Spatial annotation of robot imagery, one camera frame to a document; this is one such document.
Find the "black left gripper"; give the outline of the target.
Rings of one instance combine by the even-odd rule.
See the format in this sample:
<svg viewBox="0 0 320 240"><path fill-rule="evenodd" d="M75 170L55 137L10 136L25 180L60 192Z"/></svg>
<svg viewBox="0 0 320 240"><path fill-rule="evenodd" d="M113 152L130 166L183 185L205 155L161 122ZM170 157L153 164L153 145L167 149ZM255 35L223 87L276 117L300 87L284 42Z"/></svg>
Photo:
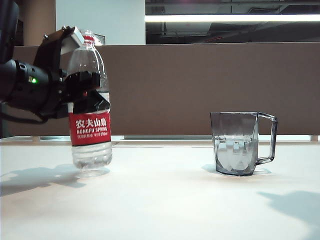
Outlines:
<svg viewBox="0 0 320 240"><path fill-rule="evenodd" d="M66 71L48 74L48 82L43 84L43 90L41 90L44 96L41 97L40 105L37 107L37 115L41 119L64 118L68 115L67 112L69 114L91 114L110 110L110 93L95 90L100 88L99 73L80 71L66 77ZM89 92L80 100L68 103L70 91Z"/></svg>

